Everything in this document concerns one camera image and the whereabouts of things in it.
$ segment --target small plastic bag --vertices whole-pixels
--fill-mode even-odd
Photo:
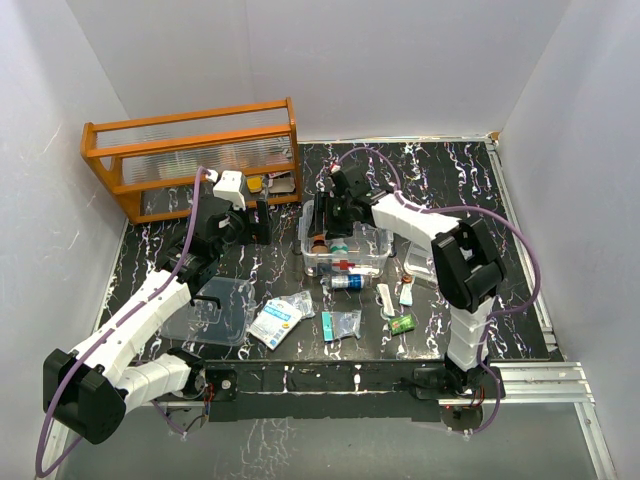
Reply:
[[[351,312],[322,312],[322,331],[325,342],[341,338],[360,338],[361,310]]]
[[[293,295],[280,297],[280,299],[300,310],[303,319],[313,318],[316,316],[313,300],[311,299],[311,292],[309,290],[303,290],[302,292],[298,292]]]

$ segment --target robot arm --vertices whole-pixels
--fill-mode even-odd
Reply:
[[[506,269],[482,219],[460,220],[437,213],[419,213],[396,198],[389,187],[372,188],[355,166],[334,168],[333,189],[314,199],[308,235],[327,239],[353,234],[360,221],[388,229],[432,253],[438,286],[451,304],[451,341],[445,365],[459,378],[457,390],[469,377],[482,374],[478,350],[487,317]],[[488,354],[486,342],[481,358]]]
[[[217,174],[208,178],[217,181]],[[162,324],[189,303],[212,278],[216,263],[233,244],[271,242],[266,202],[257,212],[244,201],[246,180],[241,172],[224,172],[213,196],[199,199],[195,229],[187,258],[175,276],[184,235],[179,235],[162,255],[143,285],[127,303],[89,338],[71,352],[54,350],[44,362],[43,407],[45,412],[76,359],[102,344],[80,365],[65,388],[53,418],[93,444],[109,438],[124,415],[136,407],[171,392],[197,395],[204,388],[204,363],[181,349],[170,349],[153,362],[130,367],[134,357]]]

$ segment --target white wall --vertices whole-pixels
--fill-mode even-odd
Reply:
[[[63,0],[0,1],[0,476],[33,478],[42,362],[93,326],[124,217],[79,155],[126,118]]]
[[[127,112],[293,97],[301,138],[501,130],[568,0],[67,0]]]
[[[638,478],[640,4],[574,1],[501,135],[560,346],[583,363],[623,479]]]

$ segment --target green package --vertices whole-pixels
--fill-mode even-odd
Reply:
[[[391,318],[389,319],[389,328],[391,328],[391,335],[398,335],[416,328],[416,321],[411,315]]]

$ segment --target black table surface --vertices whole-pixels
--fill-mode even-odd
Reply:
[[[362,144],[306,144],[300,146],[304,162],[304,199],[325,185],[332,161],[354,146]],[[429,206],[478,205],[506,216],[495,173],[484,142],[378,143],[367,146],[380,150],[391,159],[402,177],[402,188],[411,200]],[[386,165],[368,152],[351,155],[368,167],[373,182],[390,181]],[[165,200],[173,208],[188,201],[175,192]],[[441,359],[449,342],[450,313],[448,304],[437,289],[422,282],[413,287],[413,306],[404,307],[417,321],[415,330],[392,337],[380,315],[374,288],[361,291],[329,291],[323,293],[318,278],[304,273],[303,259],[295,255],[300,204],[287,204],[272,209],[273,242],[271,245],[235,246],[222,258],[218,275],[249,279],[255,288],[256,312],[271,298],[310,290],[320,311],[362,310],[361,338],[324,342],[321,315],[303,320],[277,347],[269,350],[262,342],[248,336],[240,347],[223,347],[163,338],[157,333],[136,361],[157,358],[168,348],[182,346],[206,360],[262,360],[331,362],[379,360]],[[491,233],[506,264],[508,277],[499,290],[494,309],[522,303],[529,296],[513,236],[502,225],[488,219]],[[154,268],[163,244],[185,220],[129,225],[124,236],[116,268],[109,287],[107,305],[101,323],[106,322],[140,287]],[[383,275],[375,282],[389,285],[395,307],[401,290],[403,262],[410,242],[396,236],[397,255],[389,258]],[[504,360],[547,360],[549,354],[534,308],[513,317],[500,317],[491,329],[490,354]]]

